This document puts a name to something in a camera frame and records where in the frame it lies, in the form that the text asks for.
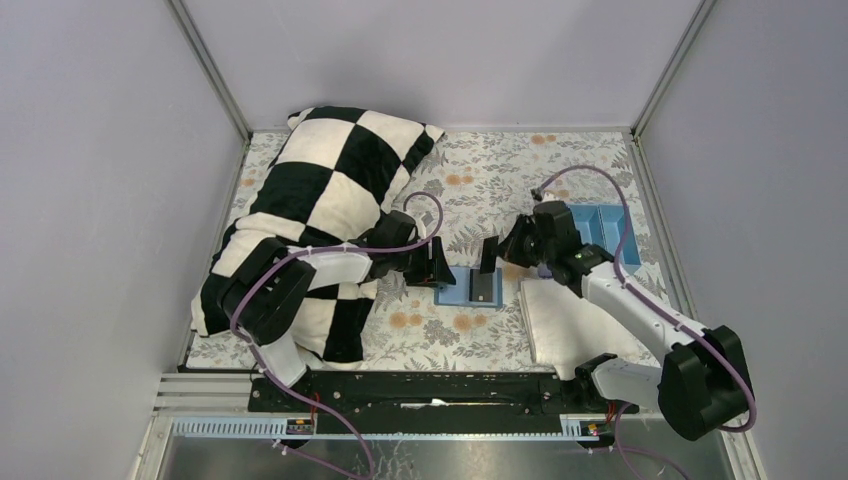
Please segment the dark grey credit card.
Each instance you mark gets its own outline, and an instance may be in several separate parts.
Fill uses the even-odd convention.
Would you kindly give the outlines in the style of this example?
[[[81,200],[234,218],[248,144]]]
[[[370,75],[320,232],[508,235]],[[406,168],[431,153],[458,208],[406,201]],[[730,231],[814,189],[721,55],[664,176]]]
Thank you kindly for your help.
[[[491,236],[483,240],[478,271],[481,275],[492,274],[496,269],[499,237]]]

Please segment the blue card holder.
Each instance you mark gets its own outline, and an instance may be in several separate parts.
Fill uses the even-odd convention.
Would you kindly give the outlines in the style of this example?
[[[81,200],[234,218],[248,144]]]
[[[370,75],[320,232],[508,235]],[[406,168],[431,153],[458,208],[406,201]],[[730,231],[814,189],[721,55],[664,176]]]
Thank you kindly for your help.
[[[434,304],[437,306],[455,306],[455,307],[474,307],[474,308],[501,308],[503,306],[503,275],[502,269],[496,268],[500,272],[500,302],[497,306],[472,304],[468,300],[469,274],[472,267],[467,266],[450,266],[455,278],[455,286],[447,286],[437,288],[434,293]]]

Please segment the black credit card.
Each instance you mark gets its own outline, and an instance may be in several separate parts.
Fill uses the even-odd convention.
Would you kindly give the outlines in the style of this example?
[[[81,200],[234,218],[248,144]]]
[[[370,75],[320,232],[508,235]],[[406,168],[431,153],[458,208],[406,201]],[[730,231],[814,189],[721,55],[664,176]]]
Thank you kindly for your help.
[[[472,269],[469,274],[468,300],[472,304],[497,306],[500,302],[500,272],[483,273]]]

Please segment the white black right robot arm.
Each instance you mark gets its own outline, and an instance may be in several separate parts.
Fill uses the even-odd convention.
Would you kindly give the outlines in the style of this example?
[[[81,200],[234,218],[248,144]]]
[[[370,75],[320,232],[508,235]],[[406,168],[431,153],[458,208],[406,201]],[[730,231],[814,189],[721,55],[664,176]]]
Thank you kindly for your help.
[[[552,366],[584,403],[631,403],[660,412],[681,437],[697,440],[757,420],[742,342],[665,305],[624,270],[619,253],[585,242],[562,201],[535,205],[497,247],[504,261],[544,267],[522,282],[521,314],[533,360]]]

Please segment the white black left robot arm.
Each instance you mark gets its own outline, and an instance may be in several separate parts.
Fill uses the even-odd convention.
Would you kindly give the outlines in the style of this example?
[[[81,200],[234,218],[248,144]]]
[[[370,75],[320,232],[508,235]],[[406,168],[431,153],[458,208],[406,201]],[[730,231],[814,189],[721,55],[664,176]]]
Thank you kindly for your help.
[[[358,286],[391,271],[412,287],[453,286],[435,233],[419,235],[415,220],[397,210],[351,242],[329,247],[287,247],[261,240],[219,291],[217,305],[233,331],[255,347],[260,369],[291,387],[307,372],[293,324],[311,291],[342,283]]]

